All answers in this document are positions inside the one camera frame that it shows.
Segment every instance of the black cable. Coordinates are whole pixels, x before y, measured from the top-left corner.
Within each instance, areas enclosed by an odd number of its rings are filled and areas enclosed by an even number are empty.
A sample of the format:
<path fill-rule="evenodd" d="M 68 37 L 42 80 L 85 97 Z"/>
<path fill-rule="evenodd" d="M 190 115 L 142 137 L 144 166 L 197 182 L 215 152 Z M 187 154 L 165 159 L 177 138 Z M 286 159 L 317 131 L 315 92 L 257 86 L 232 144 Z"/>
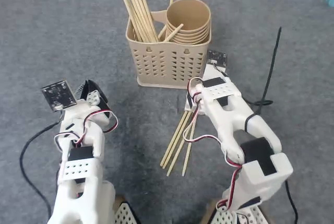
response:
<path fill-rule="evenodd" d="M 258 101 L 255 101 L 255 102 L 251 102 L 249 100 L 247 100 L 245 97 L 242 96 L 242 98 L 244 99 L 244 101 L 246 101 L 246 103 L 250 104 L 250 105 L 255 105 L 255 106 L 259 106 L 261 104 L 261 101 L 258 100 Z M 273 101 L 272 100 L 264 100 L 262 106 L 266 106 L 266 105 L 271 105 L 273 104 Z"/>
<path fill-rule="evenodd" d="M 285 189 L 287 191 L 287 195 L 288 195 L 288 198 L 289 198 L 289 201 L 290 201 L 290 204 L 293 208 L 293 211 L 294 211 L 294 215 L 295 215 L 295 218 L 294 218 L 294 224 L 297 224 L 298 222 L 298 211 L 297 211 L 297 208 L 293 202 L 293 199 L 291 197 L 291 193 L 290 193 L 290 189 L 289 189 L 289 184 L 288 184 L 288 180 L 285 181 Z"/>
<path fill-rule="evenodd" d="M 247 224 L 249 224 L 249 222 L 248 222 L 248 217 L 246 216 L 246 215 L 244 215 L 244 214 L 241 214 L 241 213 L 236 213 L 237 215 L 241 215 L 241 216 L 243 216 L 243 217 L 245 217 L 246 218 L 246 221 L 247 221 Z"/>
<path fill-rule="evenodd" d="M 267 83 L 266 83 L 266 86 L 265 86 L 265 91 L 263 92 L 263 95 L 262 95 L 261 103 L 260 103 L 260 105 L 259 105 L 259 107 L 256 111 L 257 114 L 261 114 L 261 109 L 262 109 L 262 106 L 264 104 L 267 92 L 268 92 L 268 88 L 269 88 L 269 84 L 270 84 L 270 80 L 271 80 L 271 75 L 272 75 L 272 71 L 273 71 L 273 66 L 275 64 L 276 53 L 277 53 L 278 45 L 279 45 L 279 42 L 280 42 L 281 32 L 282 32 L 282 27 L 280 27 L 278 29 L 276 44 L 275 44 L 275 48 L 273 49 L 273 53 L 272 53 L 272 59 L 271 59 L 270 70 L 269 70 L 269 74 L 268 74 L 268 78 L 267 78 Z"/>
<path fill-rule="evenodd" d="M 45 133 L 46 131 L 52 129 L 54 126 L 58 125 L 62 120 L 62 115 L 59 119 L 59 121 L 51 124 L 50 126 L 47 126 L 46 128 L 44 128 L 43 130 L 39 131 L 38 133 L 36 133 L 34 136 L 32 136 L 23 146 L 23 149 L 21 151 L 20 154 L 20 169 L 21 169 L 21 173 L 23 175 L 23 178 L 25 179 L 25 181 L 31 186 L 31 188 L 42 198 L 42 200 L 44 201 L 46 207 L 47 207 L 47 215 L 48 215 L 48 219 L 50 219 L 52 211 L 51 211 L 51 205 L 49 203 L 49 201 L 46 199 L 46 197 L 41 193 L 41 191 L 39 191 L 39 189 L 31 182 L 31 180 L 28 178 L 25 168 L 23 167 L 23 157 L 25 155 L 25 152 L 27 150 L 27 148 L 29 147 L 29 145 L 41 134 Z"/>
<path fill-rule="evenodd" d="M 260 103 L 258 105 L 257 110 L 255 111 L 255 113 L 251 114 L 249 117 L 247 117 L 247 119 L 245 120 L 245 132 L 247 132 L 247 126 L 248 126 L 248 121 L 253 118 L 255 115 L 261 115 L 261 109 L 265 104 L 265 98 L 268 92 L 268 88 L 269 88 L 269 84 L 270 84 L 270 80 L 271 80 L 271 75 L 272 75 L 272 71 L 273 71 L 273 66 L 275 64 L 275 58 L 276 58 L 276 53 L 277 53 L 277 49 L 278 49 L 278 45 L 280 42 L 280 37 L 281 37 L 281 32 L 282 32 L 282 27 L 280 27 L 278 29 L 278 33 L 277 33 L 277 38 L 276 38 L 276 44 L 275 44 L 275 48 L 273 49 L 273 53 L 272 53 L 272 59 L 271 59 L 271 64 L 270 64 L 270 70 L 269 70 L 269 74 L 268 74 L 268 78 L 267 78 L 267 82 L 266 82 L 266 86 L 265 86 L 265 90 L 263 91 L 263 95 L 262 98 L 260 100 Z"/>
<path fill-rule="evenodd" d="M 228 75 L 227 75 L 225 72 L 223 72 L 222 70 L 219 70 L 219 69 L 217 68 L 217 65 L 216 65 L 215 63 L 213 63 L 213 66 L 214 66 L 214 68 L 215 68 L 218 72 L 220 72 L 224 77 L 228 77 Z"/>

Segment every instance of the gray carpet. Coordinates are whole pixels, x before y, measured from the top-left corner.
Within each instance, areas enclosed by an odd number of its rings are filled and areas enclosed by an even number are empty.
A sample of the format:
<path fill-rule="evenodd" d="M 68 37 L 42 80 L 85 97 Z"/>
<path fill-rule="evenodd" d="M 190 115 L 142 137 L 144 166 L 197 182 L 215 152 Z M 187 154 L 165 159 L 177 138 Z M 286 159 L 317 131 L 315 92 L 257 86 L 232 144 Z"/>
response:
<path fill-rule="evenodd" d="M 229 55 L 228 73 L 250 100 L 260 98 L 279 26 L 283 27 L 263 117 L 281 138 L 294 173 L 292 196 L 300 223 L 333 223 L 334 9 L 324 0 L 203 0 L 212 10 L 211 48 Z M 169 0 L 148 0 L 152 10 Z M 29 137 L 56 121 L 39 88 L 86 78 L 105 91 L 120 118 L 106 137 L 105 177 L 142 223 L 198 223 L 207 203 L 229 186 L 232 170 L 218 145 L 193 145 L 170 177 L 159 167 L 179 122 L 185 91 L 143 88 L 125 40 L 122 0 L 0 0 L 0 223 L 46 223 L 42 201 L 24 182 L 18 157 Z M 25 167 L 54 202 L 58 127 L 36 140 Z M 208 118 L 196 135 L 215 134 Z M 264 206 L 276 223 L 293 223 L 282 188 Z"/>

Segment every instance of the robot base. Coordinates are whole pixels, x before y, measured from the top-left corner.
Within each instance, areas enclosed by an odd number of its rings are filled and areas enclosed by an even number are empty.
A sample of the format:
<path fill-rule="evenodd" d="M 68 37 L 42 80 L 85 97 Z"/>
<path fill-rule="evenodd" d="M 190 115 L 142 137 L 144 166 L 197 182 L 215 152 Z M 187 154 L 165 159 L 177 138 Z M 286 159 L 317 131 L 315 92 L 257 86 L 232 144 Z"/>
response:
<path fill-rule="evenodd" d="M 274 224 L 260 207 L 245 208 L 236 212 L 216 211 L 212 201 L 200 224 Z"/>

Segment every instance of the circuit board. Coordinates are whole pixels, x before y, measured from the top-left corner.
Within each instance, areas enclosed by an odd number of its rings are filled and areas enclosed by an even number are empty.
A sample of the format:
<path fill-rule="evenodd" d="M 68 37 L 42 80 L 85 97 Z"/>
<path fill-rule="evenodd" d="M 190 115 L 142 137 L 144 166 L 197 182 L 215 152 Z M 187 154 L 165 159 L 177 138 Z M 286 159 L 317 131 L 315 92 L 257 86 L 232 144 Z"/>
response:
<path fill-rule="evenodd" d="M 74 95 L 65 80 L 42 87 L 41 90 L 54 112 L 77 104 Z"/>

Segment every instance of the perforated plate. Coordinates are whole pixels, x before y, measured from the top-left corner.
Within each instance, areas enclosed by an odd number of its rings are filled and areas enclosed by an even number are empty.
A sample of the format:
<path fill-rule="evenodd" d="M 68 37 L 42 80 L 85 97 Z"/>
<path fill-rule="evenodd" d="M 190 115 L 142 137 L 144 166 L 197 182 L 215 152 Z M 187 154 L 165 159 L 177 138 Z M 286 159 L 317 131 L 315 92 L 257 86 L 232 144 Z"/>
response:
<path fill-rule="evenodd" d="M 96 158 L 68 161 L 65 164 L 63 180 L 74 180 L 98 176 L 101 165 Z"/>
<path fill-rule="evenodd" d="M 207 87 L 205 90 L 209 92 L 212 100 L 229 95 L 240 95 L 240 91 L 232 82 Z"/>
<path fill-rule="evenodd" d="M 258 207 L 252 207 L 251 209 L 242 210 L 240 212 L 243 215 L 237 215 L 240 224 L 269 224 Z M 233 214 L 229 211 L 221 213 L 216 212 L 210 224 L 236 224 Z"/>
<path fill-rule="evenodd" d="M 115 214 L 116 224 L 137 224 L 134 215 L 127 203 L 122 203 Z"/>

